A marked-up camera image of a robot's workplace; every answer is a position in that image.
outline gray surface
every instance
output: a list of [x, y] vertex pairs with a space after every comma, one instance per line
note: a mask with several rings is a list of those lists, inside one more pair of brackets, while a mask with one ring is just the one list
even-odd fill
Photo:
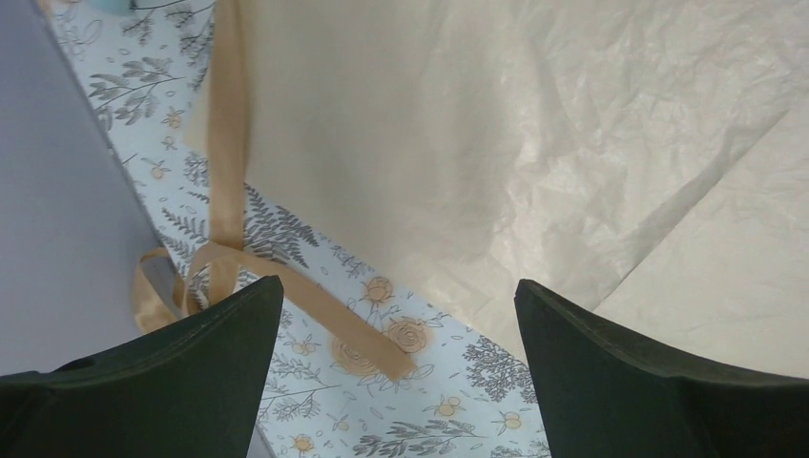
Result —
[[[158, 245], [44, 18], [0, 1], [0, 374], [137, 337], [135, 261]], [[257, 434], [248, 456], [270, 456]]]

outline tan ribbon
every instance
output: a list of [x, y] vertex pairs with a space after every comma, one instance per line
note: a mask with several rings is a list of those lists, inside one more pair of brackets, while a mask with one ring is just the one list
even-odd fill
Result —
[[[175, 278], [173, 299], [181, 317], [199, 312], [188, 293], [191, 279], [210, 264], [208, 302], [216, 304], [233, 293], [239, 267], [259, 276], [279, 276], [284, 295], [337, 339], [363, 355], [385, 376], [397, 381], [416, 369], [397, 345], [291, 268], [241, 251], [244, 228], [244, 168], [247, 151], [247, 90], [239, 3], [218, 0], [217, 31], [212, 50], [208, 117], [208, 174], [210, 178], [211, 241], [194, 254], [185, 280]], [[135, 321], [151, 332], [176, 321], [143, 272], [142, 263], [168, 257], [165, 248], [144, 255], [135, 270]]]

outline tablecloth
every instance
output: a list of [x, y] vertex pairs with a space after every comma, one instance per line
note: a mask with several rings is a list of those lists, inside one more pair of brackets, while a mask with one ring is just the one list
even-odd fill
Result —
[[[54, 34], [181, 273], [208, 230], [206, 162], [180, 128], [208, 64], [214, 6], [150, 2], [114, 16], [52, 4]], [[270, 199], [247, 195], [247, 250], [301, 269], [419, 367], [391, 383], [287, 302], [258, 418], [280, 458], [550, 456], [524, 364]], [[204, 290], [204, 274], [197, 285]]]

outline floral pattern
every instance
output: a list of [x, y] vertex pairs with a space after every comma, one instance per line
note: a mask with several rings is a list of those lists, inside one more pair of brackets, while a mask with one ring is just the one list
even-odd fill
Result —
[[[182, 274], [208, 237], [207, 161], [181, 129], [208, 64], [214, 5], [166, 0], [112, 16], [52, 2], [54, 35]], [[524, 364], [252, 188], [247, 198], [247, 250], [300, 269], [417, 366], [393, 383], [286, 302], [258, 418], [279, 458], [550, 456]], [[206, 278], [195, 278], [197, 294]]]

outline ribbon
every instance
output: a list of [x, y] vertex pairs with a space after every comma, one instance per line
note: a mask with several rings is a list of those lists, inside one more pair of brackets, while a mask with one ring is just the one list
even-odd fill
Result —
[[[287, 299], [337, 339], [363, 355], [390, 380], [400, 380], [415, 370], [416, 365], [385, 335], [304, 275], [288, 266], [241, 251], [245, 211], [248, 97], [240, 18], [237, 0], [217, 1], [217, 30], [208, 75], [210, 113], [207, 141], [211, 241], [194, 254], [185, 280], [176, 275], [174, 303], [181, 317], [200, 311], [195, 298], [189, 295], [188, 285], [208, 265], [210, 304], [216, 304], [233, 293], [240, 267], [259, 276], [279, 276]], [[156, 257], [168, 257], [168, 252], [165, 248], [157, 248], [145, 254], [135, 269], [135, 321], [143, 332], [151, 332], [176, 321], [175, 313], [160, 298], [143, 272], [143, 262]]]

